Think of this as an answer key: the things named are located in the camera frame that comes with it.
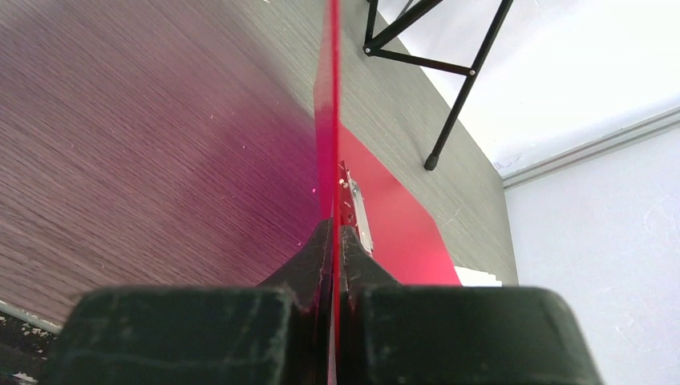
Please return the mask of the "stack of white paper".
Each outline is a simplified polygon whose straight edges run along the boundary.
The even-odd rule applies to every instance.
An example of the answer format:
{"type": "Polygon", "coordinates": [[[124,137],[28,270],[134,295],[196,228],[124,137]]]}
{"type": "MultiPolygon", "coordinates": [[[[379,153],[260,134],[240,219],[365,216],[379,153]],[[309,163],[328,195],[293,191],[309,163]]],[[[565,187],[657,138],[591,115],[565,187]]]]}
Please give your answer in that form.
{"type": "Polygon", "coordinates": [[[455,272],[462,286],[501,287],[503,285],[503,282],[495,274],[484,271],[456,266],[455,272]]]}

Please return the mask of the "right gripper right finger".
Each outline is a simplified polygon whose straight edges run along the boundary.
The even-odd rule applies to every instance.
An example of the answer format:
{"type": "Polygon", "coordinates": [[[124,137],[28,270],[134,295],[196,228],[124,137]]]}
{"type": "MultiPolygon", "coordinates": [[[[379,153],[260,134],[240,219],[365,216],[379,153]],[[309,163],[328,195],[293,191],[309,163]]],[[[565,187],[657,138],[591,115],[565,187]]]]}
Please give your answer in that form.
{"type": "Polygon", "coordinates": [[[340,384],[599,384],[574,313],[538,287],[398,283],[339,231],[340,384]]]}

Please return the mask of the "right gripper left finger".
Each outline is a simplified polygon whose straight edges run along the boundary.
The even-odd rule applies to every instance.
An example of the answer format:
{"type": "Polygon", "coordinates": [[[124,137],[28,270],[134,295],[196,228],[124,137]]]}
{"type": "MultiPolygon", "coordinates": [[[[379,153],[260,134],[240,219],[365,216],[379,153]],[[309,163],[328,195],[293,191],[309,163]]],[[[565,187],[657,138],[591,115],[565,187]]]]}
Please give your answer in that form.
{"type": "Polygon", "coordinates": [[[333,222],[261,284],[85,294],[47,358],[50,384],[324,384],[333,222]]]}

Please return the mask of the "red plastic folder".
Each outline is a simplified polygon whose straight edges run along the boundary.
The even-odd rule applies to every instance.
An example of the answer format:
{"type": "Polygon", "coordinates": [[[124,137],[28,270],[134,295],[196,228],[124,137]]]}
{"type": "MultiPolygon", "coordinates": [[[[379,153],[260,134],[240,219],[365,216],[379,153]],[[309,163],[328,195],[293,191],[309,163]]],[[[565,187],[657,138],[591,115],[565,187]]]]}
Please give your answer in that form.
{"type": "Polygon", "coordinates": [[[427,210],[377,157],[342,124],[341,6],[328,1],[314,83],[314,122],[318,152],[318,192],[322,215],[330,220],[330,337],[334,381],[338,382],[339,231],[338,165],[345,162],[358,183],[374,242],[372,258],[398,283],[458,286],[443,238],[427,210]]]}

